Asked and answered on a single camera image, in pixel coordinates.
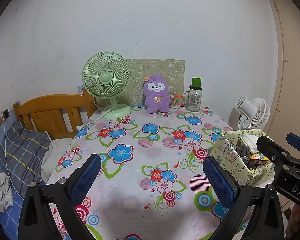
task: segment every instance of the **door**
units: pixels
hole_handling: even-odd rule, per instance
[[[268,135],[293,157],[300,159],[300,152],[286,142],[289,132],[300,136],[300,11],[291,0],[273,1],[274,14],[278,15],[275,19],[279,20],[276,22],[278,37],[282,36],[283,68],[278,70],[282,73],[282,83],[277,80],[278,100],[273,103],[274,107],[277,103],[277,107],[273,119],[269,120]]]

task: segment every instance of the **orange tag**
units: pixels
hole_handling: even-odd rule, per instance
[[[145,76],[142,81],[149,81],[151,76]]]

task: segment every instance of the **green desk fan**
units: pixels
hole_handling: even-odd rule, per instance
[[[114,52],[100,52],[87,61],[82,71],[85,89],[95,98],[110,99],[110,106],[101,111],[101,116],[117,119],[131,113],[131,107],[117,103],[117,97],[127,88],[130,76],[128,62]]]

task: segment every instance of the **cork board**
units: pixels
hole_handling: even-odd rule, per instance
[[[119,103],[127,105],[142,105],[145,97],[142,93],[145,76],[160,74],[168,84],[169,92],[183,95],[185,60],[159,58],[138,58],[127,59],[131,69],[131,79],[126,90],[120,95]],[[104,107],[110,104],[109,100],[97,100],[99,106]]]

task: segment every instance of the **wooden bed frame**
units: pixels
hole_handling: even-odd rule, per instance
[[[23,105],[13,105],[17,120],[23,127],[38,132],[49,133],[51,139],[74,138],[76,127],[82,125],[79,107],[85,107],[88,119],[96,111],[93,97],[84,88],[83,94],[75,95],[48,95],[25,102]],[[62,109],[66,109],[73,131],[68,131],[62,116]]]

